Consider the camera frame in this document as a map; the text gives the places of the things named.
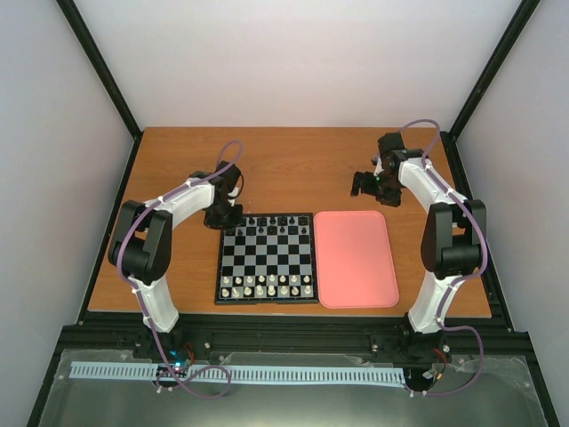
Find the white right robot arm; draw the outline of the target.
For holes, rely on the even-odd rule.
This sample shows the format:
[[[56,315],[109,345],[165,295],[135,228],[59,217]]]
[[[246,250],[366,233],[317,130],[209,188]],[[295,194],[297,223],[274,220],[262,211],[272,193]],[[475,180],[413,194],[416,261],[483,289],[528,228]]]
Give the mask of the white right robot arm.
[[[350,195],[366,194],[398,207],[408,189],[425,210],[421,261],[426,273],[408,320],[415,333],[434,334],[445,329],[460,286],[487,265],[485,205],[453,189],[423,150],[405,147],[401,133],[381,136],[378,149],[375,170],[354,173]]]

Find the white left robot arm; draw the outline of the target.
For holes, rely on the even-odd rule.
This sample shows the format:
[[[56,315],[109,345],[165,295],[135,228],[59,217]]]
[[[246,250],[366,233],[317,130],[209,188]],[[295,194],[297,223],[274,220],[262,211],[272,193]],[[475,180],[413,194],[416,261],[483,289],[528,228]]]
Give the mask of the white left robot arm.
[[[127,281],[143,313],[143,323],[157,331],[153,345],[166,358],[183,352],[185,336],[173,328],[179,312],[166,281],[172,259],[172,233],[192,215],[204,212],[212,230],[235,228],[243,219],[240,169],[221,161],[214,173],[195,172],[179,187],[144,203],[128,200],[119,210],[108,247],[108,261]]]

